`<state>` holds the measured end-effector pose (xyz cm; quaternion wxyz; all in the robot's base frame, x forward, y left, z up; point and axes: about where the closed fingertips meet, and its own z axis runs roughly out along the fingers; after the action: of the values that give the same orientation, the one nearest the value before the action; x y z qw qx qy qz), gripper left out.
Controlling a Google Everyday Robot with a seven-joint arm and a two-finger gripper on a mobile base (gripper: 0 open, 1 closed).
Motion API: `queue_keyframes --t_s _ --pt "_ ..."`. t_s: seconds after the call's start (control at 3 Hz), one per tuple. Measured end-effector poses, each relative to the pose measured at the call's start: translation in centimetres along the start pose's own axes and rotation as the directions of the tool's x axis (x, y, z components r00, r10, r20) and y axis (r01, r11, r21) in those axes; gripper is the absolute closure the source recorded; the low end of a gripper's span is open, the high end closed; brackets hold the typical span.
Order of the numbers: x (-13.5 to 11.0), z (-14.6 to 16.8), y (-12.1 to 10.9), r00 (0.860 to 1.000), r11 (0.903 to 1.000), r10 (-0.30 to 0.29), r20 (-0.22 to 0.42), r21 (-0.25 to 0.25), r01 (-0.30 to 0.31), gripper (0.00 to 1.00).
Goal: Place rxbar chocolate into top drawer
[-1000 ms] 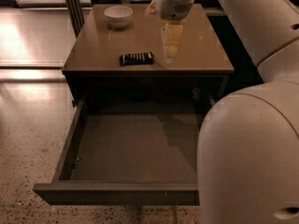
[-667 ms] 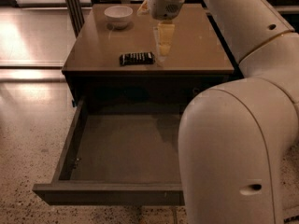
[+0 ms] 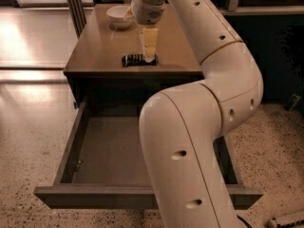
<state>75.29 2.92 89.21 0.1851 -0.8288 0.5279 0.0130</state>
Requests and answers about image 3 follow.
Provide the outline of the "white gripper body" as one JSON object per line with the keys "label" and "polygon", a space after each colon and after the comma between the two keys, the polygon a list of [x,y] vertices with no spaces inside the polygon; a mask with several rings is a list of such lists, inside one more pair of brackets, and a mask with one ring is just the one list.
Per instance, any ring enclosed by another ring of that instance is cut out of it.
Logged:
{"label": "white gripper body", "polygon": [[143,0],[132,0],[131,11],[135,20],[140,25],[154,25],[157,24],[165,9],[165,3],[160,5],[152,5]]}

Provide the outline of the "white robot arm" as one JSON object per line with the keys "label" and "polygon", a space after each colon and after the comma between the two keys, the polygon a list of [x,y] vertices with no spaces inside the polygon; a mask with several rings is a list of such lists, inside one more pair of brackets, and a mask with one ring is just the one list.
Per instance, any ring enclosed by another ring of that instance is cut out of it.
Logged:
{"label": "white robot arm", "polygon": [[203,78],[162,90],[142,107],[139,129],[165,228],[245,228],[214,150],[215,139],[257,110],[263,80],[241,38],[210,0],[132,0],[138,23],[155,24],[170,5]]}

